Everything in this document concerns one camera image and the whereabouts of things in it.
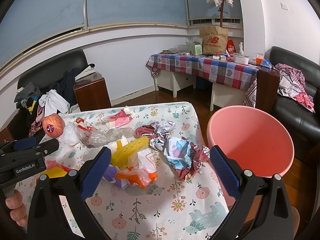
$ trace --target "air vent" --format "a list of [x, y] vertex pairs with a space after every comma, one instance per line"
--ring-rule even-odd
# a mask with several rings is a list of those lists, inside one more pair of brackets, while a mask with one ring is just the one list
[[[216, 23], [220, 22], [220, 19], [214, 19]], [[224, 23], [238, 23], [240, 24], [240, 19], [222, 19]]]
[[199, 19], [199, 20], [191, 20], [190, 24], [206, 24], [206, 23], [212, 23], [211, 19]]

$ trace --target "blue window blind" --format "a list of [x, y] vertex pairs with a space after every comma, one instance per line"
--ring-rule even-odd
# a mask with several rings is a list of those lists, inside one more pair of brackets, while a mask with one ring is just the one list
[[185, 0], [87, 0], [88, 25], [159, 22], [186, 25]]
[[15, 0], [0, 23], [0, 67], [25, 49], [84, 25], [84, 0]]
[[[207, 0], [188, 0], [188, 5], [190, 20], [220, 18], [219, 6], [216, 7], [214, 2], [207, 4]], [[223, 17], [242, 19], [240, 0], [233, 0], [233, 7], [225, 3], [223, 10], [228, 12], [224, 13]]]

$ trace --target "paper shopping bag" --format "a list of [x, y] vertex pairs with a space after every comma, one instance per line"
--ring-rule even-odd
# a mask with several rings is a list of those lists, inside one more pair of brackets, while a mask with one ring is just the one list
[[225, 53], [228, 41], [228, 29], [218, 26], [200, 27], [203, 54]]

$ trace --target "light switch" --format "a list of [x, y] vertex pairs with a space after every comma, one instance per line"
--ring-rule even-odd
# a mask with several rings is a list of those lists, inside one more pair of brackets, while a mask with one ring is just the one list
[[284, 10], [289, 10], [288, 5], [286, 3], [281, 3], [281, 8]]

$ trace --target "blue gripper pad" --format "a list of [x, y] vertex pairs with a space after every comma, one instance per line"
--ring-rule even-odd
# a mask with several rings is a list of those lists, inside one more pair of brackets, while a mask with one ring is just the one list
[[80, 194], [83, 201], [85, 201], [86, 198], [93, 196], [100, 183], [100, 180], [102, 179], [103, 174], [109, 167], [111, 162], [110, 149], [107, 147], [103, 147], [93, 160], [87, 162], [92, 162], [92, 164], [90, 170], [86, 173], [81, 182]]
[[226, 159], [215, 146], [210, 150], [210, 161], [221, 179], [228, 195], [238, 199], [240, 196], [240, 181]]
[[25, 149], [28, 149], [32, 146], [36, 145], [36, 138], [28, 137], [19, 141], [15, 141], [13, 149], [15, 151], [23, 151]]

